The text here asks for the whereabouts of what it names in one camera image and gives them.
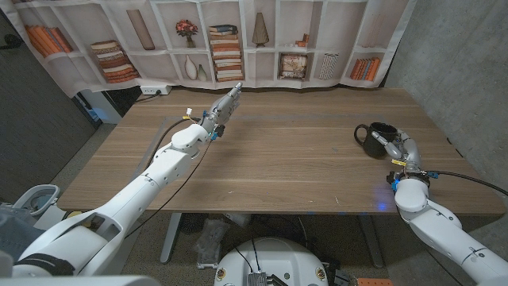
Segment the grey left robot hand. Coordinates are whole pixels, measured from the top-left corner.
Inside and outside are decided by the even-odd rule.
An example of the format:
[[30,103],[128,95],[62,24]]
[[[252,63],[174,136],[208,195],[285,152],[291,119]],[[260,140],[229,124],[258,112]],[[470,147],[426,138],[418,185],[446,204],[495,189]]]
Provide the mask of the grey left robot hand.
[[222,136],[225,124],[239,105],[242,83],[238,83],[226,95],[214,102],[206,114],[200,121],[200,125],[208,133],[216,133]]

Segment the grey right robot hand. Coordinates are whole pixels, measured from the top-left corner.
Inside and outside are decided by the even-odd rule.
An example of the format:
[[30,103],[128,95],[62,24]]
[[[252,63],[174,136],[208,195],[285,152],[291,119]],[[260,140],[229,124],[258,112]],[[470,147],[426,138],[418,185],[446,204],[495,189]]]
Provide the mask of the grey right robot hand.
[[392,162],[402,166],[402,171],[389,173],[387,176],[389,184],[395,184],[404,179],[416,179],[429,186],[429,177],[422,168],[421,156],[414,139],[401,129],[397,129],[395,141],[388,141],[380,132],[372,131],[371,135],[393,158]]

